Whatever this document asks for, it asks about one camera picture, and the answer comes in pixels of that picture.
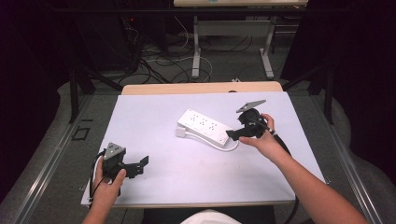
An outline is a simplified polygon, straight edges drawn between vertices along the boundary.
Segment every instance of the white power strip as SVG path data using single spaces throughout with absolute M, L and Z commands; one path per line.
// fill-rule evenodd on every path
M 217 147 L 225 146 L 229 139 L 225 131 L 232 130 L 232 128 L 191 109 L 181 116 L 177 125 L 185 128 L 186 132 L 196 134 Z

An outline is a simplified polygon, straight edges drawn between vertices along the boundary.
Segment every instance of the person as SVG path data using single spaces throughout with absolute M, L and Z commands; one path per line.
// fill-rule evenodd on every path
M 268 114 L 262 114 L 262 116 L 267 120 L 268 127 L 274 130 L 273 118 Z M 278 167 L 299 198 L 301 205 L 315 223 L 368 223 L 364 216 L 343 196 L 312 175 L 287 153 L 268 131 L 265 131 L 261 138 L 242 136 L 239 141 L 257 148 L 264 157 Z M 99 183 L 103 175 L 102 162 L 101 158 L 94 180 L 94 185 L 99 184 L 100 186 L 93 196 L 92 208 L 83 223 L 104 223 L 106 221 L 106 216 L 117 199 L 119 188 L 126 174 L 125 170 L 121 170 L 111 185 L 108 185 L 107 181 Z

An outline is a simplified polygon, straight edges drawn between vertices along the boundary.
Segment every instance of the white table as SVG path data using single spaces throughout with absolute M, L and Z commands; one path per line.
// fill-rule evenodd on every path
M 240 144 L 235 151 L 222 152 L 198 139 L 176 137 L 177 120 L 188 108 L 240 129 L 236 109 L 246 102 L 265 99 L 267 102 L 257 109 L 274 117 L 276 130 L 293 157 L 324 181 L 286 92 L 219 92 L 227 88 L 248 90 L 249 83 L 240 85 L 243 88 L 238 88 L 238 83 L 221 83 L 219 88 L 215 83 L 154 86 L 159 93 L 141 91 L 142 94 L 119 96 L 100 147 L 102 150 L 109 142 L 126 147 L 125 163 L 149 156 L 144 173 L 124 181 L 115 207 L 236 206 L 294 200 L 283 175 L 256 148 Z M 181 94 L 178 87 L 218 92 Z M 174 90 L 172 94 L 164 94 L 163 90 L 169 88 Z M 233 144 L 230 139 L 226 147 Z M 81 204 L 87 205 L 87 199 L 88 189 Z
M 303 6 L 308 0 L 175 0 L 176 7 L 281 7 Z M 192 63 L 193 78 L 199 76 L 201 49 L 200 35 L 254 35 L 264 38 L 264 48 L 260 49 L 262 64 L 268 79 L 274 78 L 268 51 L 276 27 L 276 17 L 269 21 L 199 21 L 194 17 L 194 59 Z

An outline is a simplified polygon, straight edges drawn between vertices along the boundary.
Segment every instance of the gray carpet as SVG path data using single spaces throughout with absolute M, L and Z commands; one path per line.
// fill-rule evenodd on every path
M 210 43 L 210 48 L 231 49 L 243 38 L 208 38 L 206 43 Z M 292 36 L 280 36 L 276 40 L 275 54 L 270 55 L 276 80 L 280 82 L 284 82 L 283 80 L 279 80 L 279 75 L 291 41 Z M 206 57 L 211 62 L 211 65 L 206 61 L 202 61 L 201 68 L 206 71 L 213 69 L 210 78 L 211 82 L 231 81 L 231 79 L 236 77 L 242 81 L 265 81 L 267 79 L 263 74 L 262 62 L 257 49 L 260 43 L 260 39 L 253 39 L 251 47 L 243 51 L 203 51 L 202 56 Z M 241 46 L 241 49 L 247 46 L 248 42 L 244 42 L 244 44 Z M 146 59 L 148 61 L 153 60 L 156 59 L 156 56 L 150 56 Z M 183 73 L 181 75 L 178 74 L 182 72 L 181 68 L 191 68 L 191 63 L 191 60 L 186 60 L 178 62 L 177 66 L 163 66 L 163 63 L 161 63 L 162 65 L 156 63 L 150 64 L 165 77 L 169 79 L 174 78 L 175 81 L 183 81 L 186 80 L 187 76 L 183 75 Z M 205 71 L 194 81 L 204 81 L 206 79 L 204 73 Z M 120 79 L 119 74 L 116 73 L 108 73 L 106 75 L 116 80 Z M 145 76 L 127 77 L 121 84 L 140 83 L 145 79 Z M 92 159 L 98 152 L 113 106 L 116 103 L 116 94 L 118 94 L 118 92 L 114 92 L 103 83 L 95 82 L 95 86 L 98 91 L 94 96 L 83 97 L 81 94 L 81 102 L 85 99 L 85 102 L 88 103 L 82 115 L 75 123 L 75 129 L 72 132 L 75 140 L 72 137 L 64 145 L 65 151 L 60 156 L 59 165 L 54 167 L 54 173 L 50 182 L 37 204 L 34 204 L 32 213 L 26 218 L 28 223 L 80 223 L 88 212 L 86 207 L 79 204 L 83 193 L 80 188 L 86 185 L 88 181 Z M 348 178 L 334 149 L 334 142 L 329 137 L 329 131 L 325 128 L 322 115 L 318 113 L 314 106 L 313 98 L 307 95 L 306 86 L 307 83 L 303 82 L 293 88 L 289 94 L 300 122 L 303 125 L 306 137 L 318 160 L 319 167 L 323 174 L 331 181 L 330 185 L 361 210 L 354 189 L 348 182 Z M 11 223 L 13 220 L 16 220 L 16 215 L 20 212 L 19 209 L 29 194 L 29 190 L 34 185 L 36 178 L 39 176 L 42 167 L 50 159 L 51 154 L 60 147 L 59 143 L 64 138 L 64 132 L 68 127 L 67 121 L 70 118 L 68 85 L 66 84 L 61 87 L 59 93 L 62 95 L 62 101 L 57 117 L 50 126 L 48 133 L 24 173 L 0 205 L 0 223 Z M 343 113 L 342 107 L 336 102 L 334 102 L 332 111 L 334 127 L 339 133 L 342 142 L 347 146 L 350 136 L 347 117 Z M 84 134 L 87 131 L 88 134 L 85 140 L 77 140 L 84 138 Z M 381 215 L 384 221 L 383 223 L 392 223 L 396 220 L 395 215 L 392 214 L 392 211 L 396 211 L 396 191 L 394 186 L 373 165 L 355 157 L 354 161 L 368 189 L 368 193 L 373 196 L 373 204 Z M 291 204 L 275 206 L 277 223 L 283 223 L 289 215 L 291 207 Z M 113 209 L 107 223 L 121 223 L 122 221 L 123 223 L 140 223 L 142 215 L 143 212 L 139 209 Z M 308 219 L 309 216 L 300 206 L 292 223 L 303 223 Z

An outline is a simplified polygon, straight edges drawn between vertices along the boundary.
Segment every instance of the electrical socket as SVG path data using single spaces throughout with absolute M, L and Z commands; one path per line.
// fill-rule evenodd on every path
M 232 130 L 225 124 L 188 109 L 177 121 L 189 133 L 199 135 L 217 147 L 224 147 L 229 139 L 226 131 Z

